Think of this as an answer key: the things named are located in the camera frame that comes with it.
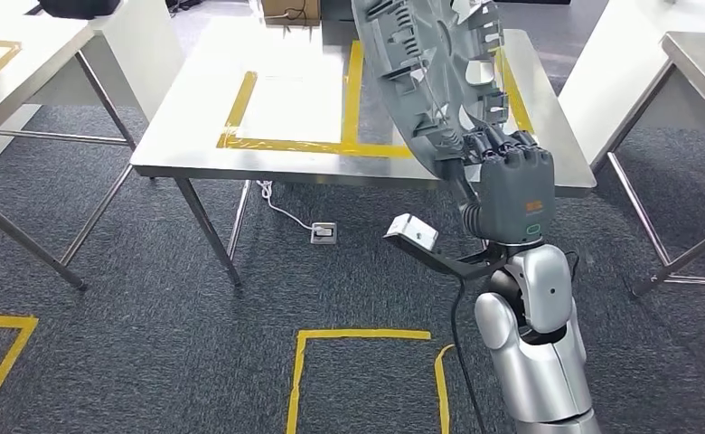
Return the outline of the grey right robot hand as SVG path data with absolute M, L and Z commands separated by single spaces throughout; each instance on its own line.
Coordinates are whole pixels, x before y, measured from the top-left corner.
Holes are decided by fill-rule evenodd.
M 523 130 L 510 135 L 483 125 L 464 135 L 479 152 L 480 182 L 474 188 L 459 157 L 437 161 L 461 222 L 473 236 L 508 246 L 535 244 L 555 213 L 554 159 Z

